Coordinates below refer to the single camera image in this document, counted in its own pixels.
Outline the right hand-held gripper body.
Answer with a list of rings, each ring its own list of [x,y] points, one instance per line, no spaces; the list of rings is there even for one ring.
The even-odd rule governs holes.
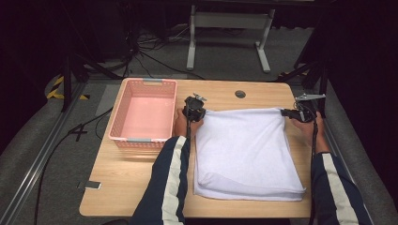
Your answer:
[[[295,108],[298,110],[299,120],[302,123],[308,123],[316,118],[315,102],[325,98],[326,95],[302,94],[296,97]]]

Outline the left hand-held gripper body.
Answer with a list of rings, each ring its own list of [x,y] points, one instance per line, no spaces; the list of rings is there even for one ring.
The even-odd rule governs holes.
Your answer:
[[[183,114],[191,122],[199,122],[200,111],[206,110],[204,104],[207,100],[198,94],[193,94],[192,97],[187,97],[185,99],[185,107],[183,109]]]

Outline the white towel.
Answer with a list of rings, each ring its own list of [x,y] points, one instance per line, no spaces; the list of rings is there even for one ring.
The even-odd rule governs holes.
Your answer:
[[[279,108],[209,111],[196,134],[194,193],[299,202],[305,193]]]

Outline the person's right hand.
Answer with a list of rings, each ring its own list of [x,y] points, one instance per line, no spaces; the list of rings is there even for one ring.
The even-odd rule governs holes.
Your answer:
[[[292,119],[291,122],[296,128],[301,131],[307,144],[311,145],[313,143],[313,140],[316,140],[317,143],[320,143],[324,140],[324,123],[320,112],[316,113],[315,118],[315,122],[317,124],[317,132],[314,132],[313,122],[301,123],[297,119]]]

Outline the person's left hand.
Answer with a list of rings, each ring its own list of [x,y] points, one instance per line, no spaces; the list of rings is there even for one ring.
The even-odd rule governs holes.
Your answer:
[[[188,120],[186,116],[183,114],[182,109],[179,108],[176,110],[176,120],[174,124],[174,135],[175,136],[184,136],[188,137],[188,129],[187,129]],[[204,124],[204,121],[201,120],[199,122],[191,122],[191,137],[193,138],[197,132],[197,130]]]

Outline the black metal stand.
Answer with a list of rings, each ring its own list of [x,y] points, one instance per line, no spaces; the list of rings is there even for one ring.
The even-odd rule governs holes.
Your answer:
[[[111,70],[101,66],[99,63],[84,57],[78,53],[69,54],[65,60],[61,75],[64,77],[64,100],[62,112],[65,112],[72,103],[72,82],[75,77],[78,83],[88,81],[88,73],[84,65],[89,65],[99,73],[113,80],[122,80],[122,77],[114,74]]]
[[[328,73],[324,63],[312,62],[294,69],[291,72],[282,73],[275,80],[276,83],[286,83],[299,75],[303,75],[300,85],[304,90],[310,90],[310,94],[322,95],[327,93]],[[316,112],[320,112],[323,118],[326,117],[326,98],[315,102]]]

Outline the pink plastic basket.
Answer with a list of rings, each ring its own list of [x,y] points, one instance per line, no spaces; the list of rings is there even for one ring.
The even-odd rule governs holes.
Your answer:
[[[172,136],[176,88],[176,80],[125,79],[109,138],[123,148],[162,148]]]

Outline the black floor tape mark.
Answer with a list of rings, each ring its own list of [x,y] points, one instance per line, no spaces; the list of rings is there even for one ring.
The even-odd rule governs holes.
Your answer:
[[[76,138],[75,138],[76,142],[78,142],[81,139],[81,137],[84,134],[86,134],[86,133],[87,133],[87,131],[84,129],[84,125],[83,124],[80,124],[77,127],[74,127],[74,128],[72,128],[69,131],[69,135],[75,135],[76,136]]]

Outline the grey tape piece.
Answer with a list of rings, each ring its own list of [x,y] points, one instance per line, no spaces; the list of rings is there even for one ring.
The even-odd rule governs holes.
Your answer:
[[[80,182],[77,185],[78,189],[100,189],[101,188],[101,182],[97,181],[85,181],[85,182]]]

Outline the yellow black floor tape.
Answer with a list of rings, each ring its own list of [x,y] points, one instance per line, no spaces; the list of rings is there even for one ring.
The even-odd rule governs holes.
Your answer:
[[[47,95],[47,99],[50,98],[57,98],[57,99],[64,99],[64,95],[58,92],[59,87],[64,81],[64,77],[60,75],[54,82],[53,87],[51,88],[50,92]]]

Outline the grey metal table frame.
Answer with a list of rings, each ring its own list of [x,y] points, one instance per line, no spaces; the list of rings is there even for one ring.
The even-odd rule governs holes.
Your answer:
[[[190,45],[187,57],[187,70],[194,69],[195,62],[195,29],[196,28],[233,28],[261,30],[263,36],[255,42],[258,58],[265,73],[270,73],[270,66],[266,56],[265,45],[271,24],[274,19],[275,10],[271,9],[265,14],[232,13],[232,12],[203,12],[198,11],[196,6],[191,7],[190,16]]]

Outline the aluminium floor rail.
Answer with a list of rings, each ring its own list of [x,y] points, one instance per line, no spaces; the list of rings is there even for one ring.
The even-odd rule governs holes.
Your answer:
[[[55,142],[58,140],[60,136],[60,132],[63,126],[66,124],[68,116],[72,111],[75,104],[78,102],[80,95],[85,89],[85,83],[78,82],[75,86],[75,89],[72,91],[71,101],[67,109],[60,113],[54,122],[54,126],[52,127],[49,136],[46,138],[44,144],[41,146],[38,155],[35,157],[35,160],[32,162],[29,170],[25,174],[18,190],[16,191],[14,197],[12,198],[8,208],[5,210],[5,213],[0,218],[0,225],[12,225],[21,211],[26,199],[34,188],[36,182],[40,178],[42,170],[46,161],[49,159],[50,154],[54,150]]]

